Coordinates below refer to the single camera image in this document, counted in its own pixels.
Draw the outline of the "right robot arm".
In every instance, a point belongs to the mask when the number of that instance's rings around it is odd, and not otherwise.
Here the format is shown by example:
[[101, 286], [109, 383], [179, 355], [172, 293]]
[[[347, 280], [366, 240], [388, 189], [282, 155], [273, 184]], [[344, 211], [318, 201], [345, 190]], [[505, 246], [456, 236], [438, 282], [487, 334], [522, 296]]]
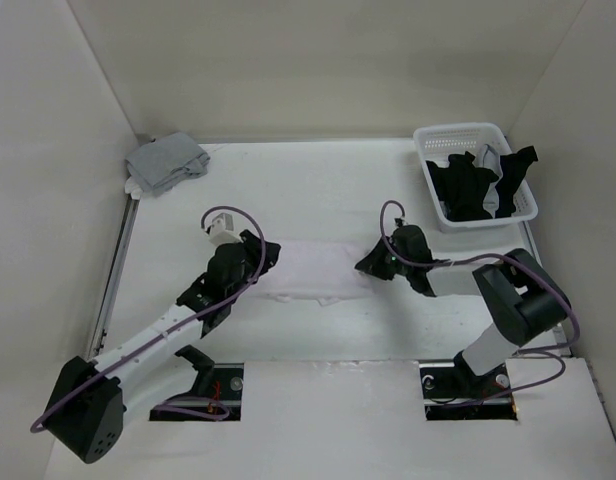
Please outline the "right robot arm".
[[383, 281], [396, 276], [430, 297], [479, 296], [491, 323], [453, 359], [452, 384], [474, 396], [505, 361], [540, 334], [573, 317], [571, 304], [536, 259], [518, 248], [504, 255], [435, 259], [422, 229], [400, 225], [383, 235], [355, 269]]

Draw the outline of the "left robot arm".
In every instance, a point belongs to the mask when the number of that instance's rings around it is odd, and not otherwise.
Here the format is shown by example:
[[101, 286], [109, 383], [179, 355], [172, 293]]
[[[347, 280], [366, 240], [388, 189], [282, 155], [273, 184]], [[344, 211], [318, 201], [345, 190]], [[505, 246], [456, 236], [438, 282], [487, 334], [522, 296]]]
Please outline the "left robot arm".
[[119, 347], [92, 360], [75, 356], [62, 367], [46, 409], [32, 431], [45, 430], [83, 463], [99, 461], [119, 440], [125, 417], [140, 399], [136, 389], [170, 360], [192, 364], [178, 386], [194, 399], [212, 387], [212, 373], [199, 365], [205, 355], [193, 343], [216, 329], [237, 299], [278, 262], [279, 244], [248, 230], [218, 246], [207, 269], [153, 324]]

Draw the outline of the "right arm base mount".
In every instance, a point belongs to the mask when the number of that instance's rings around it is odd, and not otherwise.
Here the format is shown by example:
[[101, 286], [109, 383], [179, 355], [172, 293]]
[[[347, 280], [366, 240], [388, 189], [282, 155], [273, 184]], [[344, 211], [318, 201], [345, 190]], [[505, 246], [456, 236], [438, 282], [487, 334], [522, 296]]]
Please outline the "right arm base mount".
[[419, 365], [419, 375], [429, 421], [517, 420], [511, 393], [491, 399], [510, 387], [505, 365], [482, 377], [465, 377], [452, 362], [428, 362]]

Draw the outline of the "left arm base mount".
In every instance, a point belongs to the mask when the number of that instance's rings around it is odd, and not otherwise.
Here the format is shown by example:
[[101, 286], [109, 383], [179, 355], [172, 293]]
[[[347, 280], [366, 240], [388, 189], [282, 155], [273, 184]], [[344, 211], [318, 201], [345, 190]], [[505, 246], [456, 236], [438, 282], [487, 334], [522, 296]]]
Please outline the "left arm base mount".
[[241, 420], [245, 365], [216, 364], [197, 373], [186, 390], [169, 395], [149, 413], [151, 422], [236, 422]]

